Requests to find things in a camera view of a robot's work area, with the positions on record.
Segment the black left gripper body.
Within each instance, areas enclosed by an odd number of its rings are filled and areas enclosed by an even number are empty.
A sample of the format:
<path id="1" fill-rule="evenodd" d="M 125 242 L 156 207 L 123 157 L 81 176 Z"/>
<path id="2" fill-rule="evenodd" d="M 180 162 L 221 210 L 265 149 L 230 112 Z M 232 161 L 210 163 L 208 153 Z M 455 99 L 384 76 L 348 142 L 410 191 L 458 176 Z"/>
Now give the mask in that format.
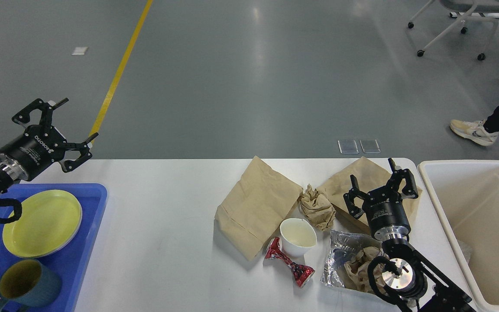
<path id="1" fill-rule="evenodd" d="M 48 131 L 43 126 L 29 126 L 24 134 L 0 148 L 0 160 L 17 162 L 23 170 L 20 179 L 31 181 L 54 162 L 64 159 L 64 148 L 55 144 L 65 142 L 65 136 L 54 126 Z"/>

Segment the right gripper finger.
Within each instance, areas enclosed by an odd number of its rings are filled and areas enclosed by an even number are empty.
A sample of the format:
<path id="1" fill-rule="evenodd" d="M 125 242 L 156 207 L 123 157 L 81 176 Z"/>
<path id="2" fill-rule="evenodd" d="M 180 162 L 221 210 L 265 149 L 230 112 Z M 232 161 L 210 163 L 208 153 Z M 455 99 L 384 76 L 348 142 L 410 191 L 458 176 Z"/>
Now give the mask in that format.
<path id="1" fill-rule="evenodd" d="M 367 201 L 369 195 L 362 190 L 359 189 L 358 180 L 355 175 L 350 175 L 350 181 L 352 187 L 348 190 L 347 193 L 344 194 L 344 202 L 347 206 L 348 213 L 355 219 L 359 219 L 364 211 L 362 208 L 359 208 L 355 205 L 355 198 L 362 199 L 363 202 Z"/>
<path id="2" fill-rule="evenodd" d="M 384 194 L 388 200 L 418 199 L 415 178 L 408 169 L 398 167 L 392 158 L 388 158 L 392 174 L 386 182 Z"/>

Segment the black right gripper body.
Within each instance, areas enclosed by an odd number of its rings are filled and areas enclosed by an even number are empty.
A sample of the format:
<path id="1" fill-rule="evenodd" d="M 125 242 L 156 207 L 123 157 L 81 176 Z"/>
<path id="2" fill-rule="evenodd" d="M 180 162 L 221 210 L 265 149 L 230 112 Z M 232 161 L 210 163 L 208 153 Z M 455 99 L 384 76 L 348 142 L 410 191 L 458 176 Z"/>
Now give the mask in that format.
<path id="1" fill-rule="evenodd" d="M 366 193 L 362 209 L 366 214 L 372 237 L 378 241 L 404 238 L 411 232 L 402 203 L 402 194 L 397 191 Z"/>

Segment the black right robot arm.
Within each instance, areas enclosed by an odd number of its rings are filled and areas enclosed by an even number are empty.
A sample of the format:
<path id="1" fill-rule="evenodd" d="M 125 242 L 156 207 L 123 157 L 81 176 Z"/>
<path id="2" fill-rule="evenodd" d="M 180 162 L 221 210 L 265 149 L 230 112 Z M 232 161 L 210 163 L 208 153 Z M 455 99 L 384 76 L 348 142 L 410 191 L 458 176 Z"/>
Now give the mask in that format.
<path id="1" fill-rule="evenodd" d="M 432 280 L 434 296 L 417 304 L 419 312 L 472 312 L 471 297 L 409 243 L 411 226 L 402 202 L 418 198 L 416 182 L 410 170 L 388 162 L 392 175 L 385 185 L 363 192 L 351 175 L 352 186 L 343 195 L 349 214 L 366 215 L 372 237 L 382 244 L 384 255 L 367 268 L 370 287 L 378 298 L 409 312 L 408 302 L 418 302 Z"/>

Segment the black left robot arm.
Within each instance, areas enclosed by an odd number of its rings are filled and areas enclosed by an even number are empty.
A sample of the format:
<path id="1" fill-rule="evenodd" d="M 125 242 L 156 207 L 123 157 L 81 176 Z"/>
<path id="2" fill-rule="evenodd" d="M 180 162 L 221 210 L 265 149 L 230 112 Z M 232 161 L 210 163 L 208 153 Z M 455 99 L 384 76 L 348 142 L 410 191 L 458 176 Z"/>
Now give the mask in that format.
<path id="1" fill-rule="evenodd" d="M 54 103 L 38 98 L 12 117 L 24 132 L 0 148 L 0 194 L 20 180 L 33 180 L 54 163 L 60 164 L 63 172 L 71 172 L 92 158 L 91 143 L 97 132 L 73 143 L 52 124 L 54 111 L 67 101 L 64 98 Z M 19 200 L 0 198 L 0 224 L 18 221 L 21 215 Z"/>

